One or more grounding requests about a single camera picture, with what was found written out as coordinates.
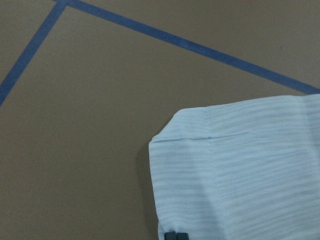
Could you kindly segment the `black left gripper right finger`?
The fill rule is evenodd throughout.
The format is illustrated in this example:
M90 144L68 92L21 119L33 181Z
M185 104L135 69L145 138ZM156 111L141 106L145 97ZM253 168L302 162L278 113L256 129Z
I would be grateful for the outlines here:
M185 233L185 232L178 232L176 234L176 239L177 240L189 240L189 235L188 235L188 233Z

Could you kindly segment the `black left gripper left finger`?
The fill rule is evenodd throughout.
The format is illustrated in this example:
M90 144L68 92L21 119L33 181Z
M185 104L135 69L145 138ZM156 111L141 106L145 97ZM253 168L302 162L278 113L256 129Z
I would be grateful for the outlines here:
M164 240L177 240L176 232L166 232L164 234Z

